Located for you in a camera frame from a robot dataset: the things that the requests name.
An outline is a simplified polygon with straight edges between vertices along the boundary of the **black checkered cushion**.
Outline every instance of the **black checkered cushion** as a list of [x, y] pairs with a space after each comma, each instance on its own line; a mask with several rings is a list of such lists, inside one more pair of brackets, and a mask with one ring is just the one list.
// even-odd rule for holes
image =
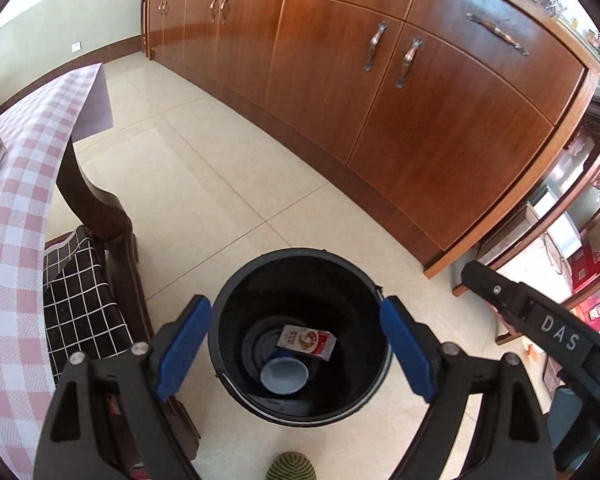
[[131, 346], [128, 327], [84, 226], [47, 251], [44, 267], [46, 343], [56, 383], [74, 352], [100, 359]]

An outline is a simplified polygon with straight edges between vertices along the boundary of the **paper cup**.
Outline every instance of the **paper cup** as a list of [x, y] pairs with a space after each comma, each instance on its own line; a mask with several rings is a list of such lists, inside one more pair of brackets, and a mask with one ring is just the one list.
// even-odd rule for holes
[[260, 382], [273, 394], [291, 395], [300, 390], [309, 378], [306, 365], [290, 352], [275, 352], [260, 371]]

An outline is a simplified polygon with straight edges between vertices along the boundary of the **baseboard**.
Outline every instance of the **baseboard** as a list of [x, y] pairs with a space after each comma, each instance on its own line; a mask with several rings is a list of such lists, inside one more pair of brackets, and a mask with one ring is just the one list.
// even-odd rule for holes
[[394, 204], [359, 177], [351, 168], [325, 152], [292, 126], [271, 114], [266, 108], [160, 52], [152, 50], [150, 57], [222, 101], [229, 108], [262, 128], [280, 144], [286, 146], [360, 206], [424, 267], [434, 263], [442, 256], [444, 252], [442, 248], [411, 222]]
[[22, 98], [32, 93], [33, 91], [47, 84], [49, 81], [53, 81], [53, 79], [63, 74], [66, 74], [67, 72], [71, 72], [71, 70], [93, 65], [96, 63], [106, 63], [109, 61], [113, 61], [114, 59], [118, 59], [120, 57], [128, 56], [129, 54], [140, 52], [141, 49], [142, 42], [140, 36], [133, 36], [132, 38], [126, 38], [126, 40], [116, 41], [115, 43], [105, 45], [101, 48], [97, 48], [96, 50], [92, 50], [91, 52], [83, 54], [80, 57], [72, 59], [64, 65], [53, 69], [51, 72], [47, 72], [45, 75], [39, 77], [33, 83], [28, 84], [17, 94], [11, 96], [9, 99], [3, 102], [0, 105], [0, 115], [3, 112], [7, 111], [9, 108], [11, 108]]

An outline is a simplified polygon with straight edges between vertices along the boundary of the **foot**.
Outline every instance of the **foot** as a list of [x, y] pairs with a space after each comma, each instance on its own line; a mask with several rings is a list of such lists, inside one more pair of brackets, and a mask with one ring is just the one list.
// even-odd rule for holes
[[283, 453], [273, 461], [266, 480], [316, 480], [314, 466], [301, 453]]

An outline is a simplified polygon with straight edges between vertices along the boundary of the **wooden sideboard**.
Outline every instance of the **wooden sideboard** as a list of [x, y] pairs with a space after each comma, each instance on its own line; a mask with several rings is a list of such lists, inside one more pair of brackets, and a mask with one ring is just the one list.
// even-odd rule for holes
[[351, 197], [432, 277], [579, 123], [594, 57], [530, 0], [148, 0], [148, 53]]

